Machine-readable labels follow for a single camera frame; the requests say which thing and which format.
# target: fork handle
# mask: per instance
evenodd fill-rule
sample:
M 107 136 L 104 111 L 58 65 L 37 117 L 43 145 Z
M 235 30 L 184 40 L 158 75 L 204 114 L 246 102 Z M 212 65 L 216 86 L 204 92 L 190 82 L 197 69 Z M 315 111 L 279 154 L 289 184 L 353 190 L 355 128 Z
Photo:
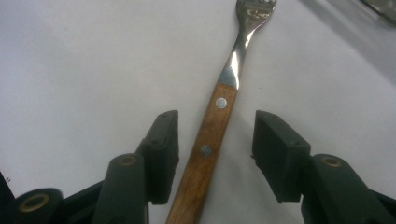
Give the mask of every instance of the fork handle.
M 236 88 L 216 84 L 166 224 L 198 223 L 236 94 Z

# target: white table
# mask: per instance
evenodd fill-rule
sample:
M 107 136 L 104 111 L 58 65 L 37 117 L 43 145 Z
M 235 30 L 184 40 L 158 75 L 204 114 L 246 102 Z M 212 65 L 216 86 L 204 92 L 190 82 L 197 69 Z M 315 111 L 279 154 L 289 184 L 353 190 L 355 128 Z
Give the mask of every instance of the white table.
M 235 1 L 2 1 L 0 169 L 15 196 L 70 196 L 179 111 L 180 163 L 164 223 L 237 34 Z M 279 0 L 250 42 L 201 223 L 303 223 L 250 158 L 255 111 L 396 198 L 396 29 L 357 0 Z

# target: white surface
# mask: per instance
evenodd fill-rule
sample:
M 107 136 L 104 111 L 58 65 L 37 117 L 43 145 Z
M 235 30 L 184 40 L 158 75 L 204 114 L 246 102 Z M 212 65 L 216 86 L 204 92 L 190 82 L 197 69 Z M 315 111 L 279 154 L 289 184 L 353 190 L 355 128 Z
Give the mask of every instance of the white surface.
M 67 197 L 179 111 L 186 164 L 237 34 L 234 1 L 2 1 L 0 169 Z M 279 0 L 253 37 L 201 223 L 303 223 L 250 158 L 257 109 L 396 198 L 396 29 L 358 1 Z M 164 223 L 171 203 L 150 207 Z

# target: brown wooden handle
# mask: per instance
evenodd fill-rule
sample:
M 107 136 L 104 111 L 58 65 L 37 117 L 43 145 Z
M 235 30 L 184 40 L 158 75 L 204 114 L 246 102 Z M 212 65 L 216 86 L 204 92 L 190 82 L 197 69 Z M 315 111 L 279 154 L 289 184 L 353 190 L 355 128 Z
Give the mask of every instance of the brown wooden handle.
M 198 223 L 236 93 L 237 89 L 223 84 L 213 90 L 166 224 Z

